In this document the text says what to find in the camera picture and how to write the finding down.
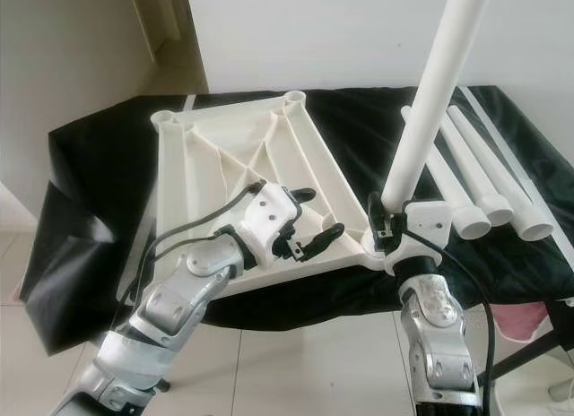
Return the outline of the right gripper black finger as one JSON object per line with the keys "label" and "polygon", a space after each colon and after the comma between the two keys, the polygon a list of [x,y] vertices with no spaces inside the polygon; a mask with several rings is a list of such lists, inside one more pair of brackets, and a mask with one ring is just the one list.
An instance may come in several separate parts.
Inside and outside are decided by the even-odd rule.
{"label": "right gripper black finger", "polygon": [[370,192],[368,195],[368,219],[373,246],[386,248],[389,243],[389,212],[382,204],[378,192]]}

